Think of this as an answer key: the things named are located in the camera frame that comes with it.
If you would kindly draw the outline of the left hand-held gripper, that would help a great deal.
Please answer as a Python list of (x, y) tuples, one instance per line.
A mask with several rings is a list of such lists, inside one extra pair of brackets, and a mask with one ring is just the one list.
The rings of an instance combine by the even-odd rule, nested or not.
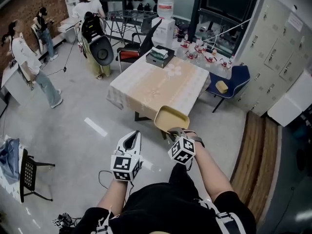
[(141, 133), (136, 130), (123, 136), (111, 155), (111, 171), (116, 180), (134, 181), (142, 166)]

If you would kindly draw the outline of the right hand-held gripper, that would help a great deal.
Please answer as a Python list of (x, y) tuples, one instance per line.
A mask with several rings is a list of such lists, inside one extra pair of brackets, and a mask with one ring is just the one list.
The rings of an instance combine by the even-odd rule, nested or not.
[(179, 137), (168, 151), (171, 160), (180, 164), (186, 164), (195, 156), (195, 141), (187, 139), (184, 129), (169, 129), (167, 135), (172, 142), (175, 142), (176, 136)]

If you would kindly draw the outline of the tan block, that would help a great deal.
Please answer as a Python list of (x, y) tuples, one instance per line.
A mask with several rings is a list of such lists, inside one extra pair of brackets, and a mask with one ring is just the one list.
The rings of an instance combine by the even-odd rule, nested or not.
[(221, 94), (226, 93), (229, 89), (226, 83), (222, 80), (217, 81), (215, 87)]

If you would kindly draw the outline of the white floor tape strip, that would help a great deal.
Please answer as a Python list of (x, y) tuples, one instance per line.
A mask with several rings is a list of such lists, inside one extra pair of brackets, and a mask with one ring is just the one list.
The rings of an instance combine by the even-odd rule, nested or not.
[(84, 122), (86, 124), (88, 124), (93, 130), (95, 130), (97, 133), (99, 133), (101, 136), (106, 137), (107, 136), (107, 132), (101, 128), (99, 125), (97, 125), (96, 123), (94, 123), (90, 118), (86, 117)]

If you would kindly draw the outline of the person's black shirt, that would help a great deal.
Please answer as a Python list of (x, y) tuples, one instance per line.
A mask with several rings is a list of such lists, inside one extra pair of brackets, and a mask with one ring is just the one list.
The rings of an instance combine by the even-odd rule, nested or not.
[(213, 210), (198, 200), (193, 181), (177, 164), (168, 183), (151, 184), (132, 193), (121, 214), (99, 207), (88, 209), (72, 234), (95, 234), (105, 220), (113, 234), (222, 234)]

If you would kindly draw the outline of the black open box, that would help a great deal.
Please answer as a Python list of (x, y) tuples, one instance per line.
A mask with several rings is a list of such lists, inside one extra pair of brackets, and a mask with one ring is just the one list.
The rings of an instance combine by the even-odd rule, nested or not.
[(149, 53), (146, 55), (145, 60), (149, 64), (152, 64), (152, 65), (160, 67), (160, 68), (164, 68), (169, 63), (169, 61), (175, 56), (175, 52), (172, 49), (169, 49), (169, 48), (166, 48), (166, 47), (163, 47), (160, 45), (156, 46), (155, 48), (166, 49), (168, 51), (168, 57), (165, 60), (158, 60), (158, 59), (152, 57), (150, 55), (150, 51), (149, 51)]

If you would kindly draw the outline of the green packet stack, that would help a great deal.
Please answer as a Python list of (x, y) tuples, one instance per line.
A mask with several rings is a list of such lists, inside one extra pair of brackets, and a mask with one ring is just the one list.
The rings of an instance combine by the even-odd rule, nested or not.
[(158, 60), (165, 60), (168, 57), (168, 51), (153, 47), (150, 50), (150, 55)]

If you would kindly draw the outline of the brown wooden platform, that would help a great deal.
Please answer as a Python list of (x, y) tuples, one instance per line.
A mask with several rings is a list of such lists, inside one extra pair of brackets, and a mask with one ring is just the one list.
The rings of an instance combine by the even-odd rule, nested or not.
[(258, 225), (273, 181), (277, 147), (278, 125), (249, 111), (230, 183)]

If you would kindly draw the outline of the red seat cushion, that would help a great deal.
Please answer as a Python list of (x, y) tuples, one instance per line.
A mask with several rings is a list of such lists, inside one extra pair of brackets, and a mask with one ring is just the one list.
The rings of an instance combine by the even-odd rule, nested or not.
[(122, 50), (119, 52), (119, 57), (121, 60), (124, 59), (137, 59), (140, 56), (139, 52), (137, 51), (130, 51), (130, 50)]

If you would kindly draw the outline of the black office chair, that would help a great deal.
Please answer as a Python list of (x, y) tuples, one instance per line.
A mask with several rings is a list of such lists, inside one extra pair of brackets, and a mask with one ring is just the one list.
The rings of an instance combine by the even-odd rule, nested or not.
[[(152, 49), (152, 47), (154, 47), (154, 44), (153, 44), (153, 41), (152, 41), (152, 37), (153, 37), (153, 34), (154, 34), (155, 30), (161, 24), (161, 22), (162, 22), (162, 19), (154, 27), (152, 27), (149, 30), (148, 34), (133, 33), (132, 34), (132, 42), (126, 44), (124, 47), (117, 48), (116, 61), (119, 62), (119, 71), (120, 71), (120, 73), (122, 73), (124, 71), (122, 69), (122, 63), (123, 62), (132, 64), (132, 63), (136, 62), (144, 54), (146, 54), (148, 51), (150, 51)], [(134, 42), (134, 37), (135, 36), (145, 36), (145, 39), (144, 39), (143, 43)], [(130, 58), (130, 59), (121, 60), (120, 57), (119, 57), (119, 52), (122, 51), (122, 50), (137, 51), (137, 52), (139, 52), (140, 56), (138, 58)]]

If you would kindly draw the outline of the white cabinet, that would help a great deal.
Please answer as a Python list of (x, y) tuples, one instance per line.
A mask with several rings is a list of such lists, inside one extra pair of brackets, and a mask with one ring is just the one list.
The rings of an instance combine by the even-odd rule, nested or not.
[(312, 104), (312, 71), (305, 69), (291, 88), (267, 111), (286, 127)]

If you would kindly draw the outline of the grey metal locker cabinet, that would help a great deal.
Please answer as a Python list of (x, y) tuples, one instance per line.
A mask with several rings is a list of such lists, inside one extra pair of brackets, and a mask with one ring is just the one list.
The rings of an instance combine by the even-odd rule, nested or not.
[(291, 9), (279, 0), (259, 0), (236, 64), (247, 65), (250, 81), (234, 105), (258, 116), (266, 113), (294, 84), (312, 59), (312, 29), (288, 23)]

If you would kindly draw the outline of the white desk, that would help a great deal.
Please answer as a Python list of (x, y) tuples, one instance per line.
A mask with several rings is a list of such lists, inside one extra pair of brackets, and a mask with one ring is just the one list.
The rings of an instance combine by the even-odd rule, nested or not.
[(16, 63), (12, 68), (5, 68), (2, 75), (1, 88), (5, 88), (19, 105), (26, 105), (33, 96), (33, 91), (24, 81)]
[(62, 33), (68, 43), (78, 43), (80, 38), (80, 33), (78, 27), (81, 21), (75, 18), (67, 18), (60, 22), (58, 31)]

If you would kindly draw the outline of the black framed window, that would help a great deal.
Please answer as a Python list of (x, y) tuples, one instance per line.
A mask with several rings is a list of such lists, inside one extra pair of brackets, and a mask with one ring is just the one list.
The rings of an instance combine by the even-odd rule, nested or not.
[[(100, 0), (104, 9), (117, 1), (116, 10), (140, 10), (157, 13), (158, 0)], [(256, 0), (175, 0), (171, 18), (186, 19), (179, 24), (190, 40), (201, 39), (208, 47), (230, 57), (235, 54), (248, 26)]]

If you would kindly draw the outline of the white paper notice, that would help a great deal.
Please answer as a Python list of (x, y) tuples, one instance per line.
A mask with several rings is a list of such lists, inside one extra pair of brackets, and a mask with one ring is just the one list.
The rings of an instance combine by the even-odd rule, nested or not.
[(293, 12), (288, 17), (288, 23), (292, 25), (298, 32), (301, 32), (303, 21), (300, 20)]

